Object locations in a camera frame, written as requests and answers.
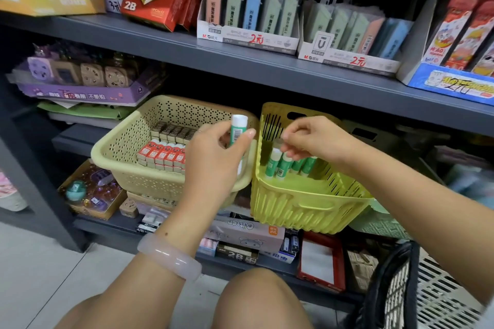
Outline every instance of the tile floor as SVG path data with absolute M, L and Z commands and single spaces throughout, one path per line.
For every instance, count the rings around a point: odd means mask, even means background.
M 74 305 L 101 293 L 133 255 L 93 244 L 84 254 L 0 222 L 0 318 L 3 329 L 52 329 Z M 207 329 L 227 281 L 203 275 L 187 283 L 170 329 Z M 316 329 L 334 329 L 343 312 L 303 302 Z

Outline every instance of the black basket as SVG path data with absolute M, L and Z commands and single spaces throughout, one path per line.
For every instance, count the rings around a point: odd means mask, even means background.
M 414 241 L 392 249 L 374 270 L 363 304 L 349 315 L 345 327 L 417 329 L 419 255 Z

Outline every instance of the purple box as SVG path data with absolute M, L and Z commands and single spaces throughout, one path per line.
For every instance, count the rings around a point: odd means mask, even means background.
M 27 71 L 32 76 L 27 62 L 16 68 Z M 41 99 L 77 101 L 85 103 L 126 105 L 135 107 L 152 91 L 158 88 L 166 78 L 160 63 L 153 63 L 142 72 L 139 78 L 128 88 L 69 86 L 42 83 L 16 83 L 17 87 L 27 96 Z

